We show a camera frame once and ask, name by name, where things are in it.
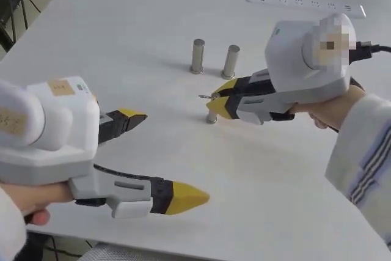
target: table surface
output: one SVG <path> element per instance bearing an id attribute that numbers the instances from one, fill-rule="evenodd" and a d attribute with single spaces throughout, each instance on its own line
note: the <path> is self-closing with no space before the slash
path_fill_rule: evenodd
<path id="1" fill-rule="evenodd" d="M 387 41 L 389 2 L 344 1 L 367 10 L 366 20 L 354 22 L 361 40 Z M 49 225 L 30 229 L 226 261 L 388 260 L 362 215 L 323 178 L 333 132 L 316 130 L 305 115 L 262 127 L 223 119 L 207 125 L 205 100 L 197 98 L 225 82 L 219 72 L 229 45 L 242 49 L 237 76 L 250 75 L 266 66 L 276 21 L 323 16 L 245 0 L 53 0 L 6 55 L 2 79 L 24 85 L 80 75 L 103 109 L 146 112 L 143 124 L 100 148 L 95 162 L 184 181 L 211 200 L 178 216 L 123 220 L 111 219 L 107 207 L 59 204 Z M 189 64 L 198 38 L 205 71 L 197 76 Z M 357 64 L 353 75 L 391 98 L 386 58 Z"/>

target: small metal pin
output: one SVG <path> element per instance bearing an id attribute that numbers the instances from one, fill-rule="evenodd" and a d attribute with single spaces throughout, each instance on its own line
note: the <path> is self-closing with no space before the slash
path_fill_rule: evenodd
<path id="1" fill-rule="evenodd" d="M 212 110 L 209 110 L 209 113 L 206 116 L 205 120 L 208 124 L 213 125 L 217 122 L 217 114 L 214 113 Z"/>
<path id="2" fill-rule="evenodd" d="M 199 97 L 202 98 L 209 98 L 210 100 L 214 100 L 220 97 L 220 94 L 218 93 L 213 93 L 211 96 L 206 96 L 206 95 L 199 95 Z M 217 114 L 213 112 L 212 110 L 209 110 L 208 115 L 205 118 L 206 123 L 213 125 L 217 122 Z"/>
<path id="3" fill-rule="evenodd" d="M 203 72 L 203 49 L 205 47 L 205 41 L 202 39 L 196 39 L 193 41 L 193 56 L 191 60 L 190 72 L 198 75 Z"/>
<path id="4" fill-rule="evenodd" d="M 230 45 L 228 47 L 227 58 L 225 60 L 224 69 L 221 71 L 223 79 L 233 79 L 235 76 L 235 66 L 238 61 L 240 47 L 237 45 Z"/>

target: power strip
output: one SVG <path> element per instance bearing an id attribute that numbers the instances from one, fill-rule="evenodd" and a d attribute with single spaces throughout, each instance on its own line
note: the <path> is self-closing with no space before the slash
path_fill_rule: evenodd
<path id="1" fill-rule="evenodd" d="M 343 4 L 334 1 L 320 0 L 247 0 L 253 3 L 286 6 L 296 9 L 311 9 L 320 12 L 344 13 L 350 18 L 365 18 L 367 15 L 361 5 Z"/>

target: person's hand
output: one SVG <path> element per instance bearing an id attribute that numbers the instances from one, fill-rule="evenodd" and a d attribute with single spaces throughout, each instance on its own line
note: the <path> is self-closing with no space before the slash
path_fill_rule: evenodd
<path id="1" fill-rule="evenodd" d="M 318 128 L 333 127 L 339 130 L 350 109 L 364 95 L 362 89 L 350 85 L 347 93 L 342 96 L 322 103 L 295 105 L 291 113 L 307 112 Z"/>
<path id="2" fill-rule="evenodd" d="M 51 203 L 73 201 L 66 183 L 45 186 L 18 186 L 0 183 L 0 187 L 10 196 L 23 215 L 33 213 L 32 224 L 43 226 L 48 223 L 50 214 L 46 207 Z"/>

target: striped sleeve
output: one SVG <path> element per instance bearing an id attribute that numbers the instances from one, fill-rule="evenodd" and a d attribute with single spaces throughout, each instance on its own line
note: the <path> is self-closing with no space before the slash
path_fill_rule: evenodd
<path id="1" fill-rule="evenodd" d="M 0 188 L 0 261 L 11 261 L 26 241 L 26 225 L 19 208 Z"/>
<path id="2" fill-rule="evenodd" d="M 326 178 L 391 249 L 391 103 L 366 95 L 350 110 Z"/>

